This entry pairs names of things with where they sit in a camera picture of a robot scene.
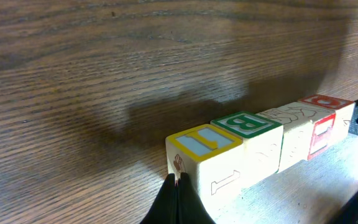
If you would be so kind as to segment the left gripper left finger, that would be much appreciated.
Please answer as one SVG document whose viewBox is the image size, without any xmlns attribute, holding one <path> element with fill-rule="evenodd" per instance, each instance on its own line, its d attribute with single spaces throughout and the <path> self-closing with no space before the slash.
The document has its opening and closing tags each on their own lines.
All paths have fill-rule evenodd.
<svg viewBox="0 0 358 224">
<path fill-rule="evenodd" d="M 168 174 L 146 216 L 140 224 L 176 224 L 177 187 L 175 175 Z"/>
</svg>

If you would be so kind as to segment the wooden number 3 block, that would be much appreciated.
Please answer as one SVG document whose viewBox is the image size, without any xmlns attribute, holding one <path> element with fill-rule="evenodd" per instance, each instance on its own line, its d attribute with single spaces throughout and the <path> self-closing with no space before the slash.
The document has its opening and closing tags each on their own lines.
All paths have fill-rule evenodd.
<svg viewBox="0 0 358 224">
<path fill-rule="evenodd" d="M 271 108 L 258 115 L 283 124 L 282 153 L 278 171 L 310 160 L 330 146 L 335 112 L 304 103 L 293 102 Z"/>
</svg>

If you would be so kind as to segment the blue trimmed picture block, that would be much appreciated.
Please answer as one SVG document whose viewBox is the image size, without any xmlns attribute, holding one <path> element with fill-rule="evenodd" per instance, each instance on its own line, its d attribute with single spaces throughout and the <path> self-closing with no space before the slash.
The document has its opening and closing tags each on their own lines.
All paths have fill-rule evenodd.
<svg viewBox="0 0 358 224">
<path fill-rule="evenodd" d="M 354 101 L 335 98 L 326 95 L 311 95 L 298 100 L 300 103 L 325 108 L 335 112 L 336 118 L 330 138 L 330 145 L 336 144 L 347 137 L 352 114 L 356 103 Z"/>
</svg>

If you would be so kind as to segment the yellow number 2 block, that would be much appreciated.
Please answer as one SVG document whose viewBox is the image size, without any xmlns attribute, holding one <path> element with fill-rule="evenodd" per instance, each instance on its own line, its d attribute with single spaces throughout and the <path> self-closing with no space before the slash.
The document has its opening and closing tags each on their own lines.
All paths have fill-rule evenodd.
<svg viewBox="0 0 358 224">
<path fill-rule="evenodd" d="M 250 187 L 278 171 L 283 124 L 246 111 L 214 119 L 211 124 L 243 140 L 244 185 Z"/>
</svg>

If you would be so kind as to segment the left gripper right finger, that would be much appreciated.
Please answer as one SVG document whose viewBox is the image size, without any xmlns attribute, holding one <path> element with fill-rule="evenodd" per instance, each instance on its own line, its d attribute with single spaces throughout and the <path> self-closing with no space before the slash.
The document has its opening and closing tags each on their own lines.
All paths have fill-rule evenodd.
<svg viewBox="0 0 358 224">
<path fill-rule="evenodd" d="M 215 224 L 186 172 L 180 174 L 177 183 L 177 202 L 177 222 L 179 224 Z"/>
</svg>

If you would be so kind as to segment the wooden letter X block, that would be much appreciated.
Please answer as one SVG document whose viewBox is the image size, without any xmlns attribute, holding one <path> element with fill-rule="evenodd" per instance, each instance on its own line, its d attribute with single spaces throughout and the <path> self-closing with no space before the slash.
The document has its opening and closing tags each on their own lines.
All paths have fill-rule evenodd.
<svg viewBox="0 0 358 224">
<path fill-rule="evenodd" d="M 243 186 L 243 141 L 210 124 L 165 139 L 169 173 L 190 176 L 208 213 L 229 204 Z"/>
</svg>

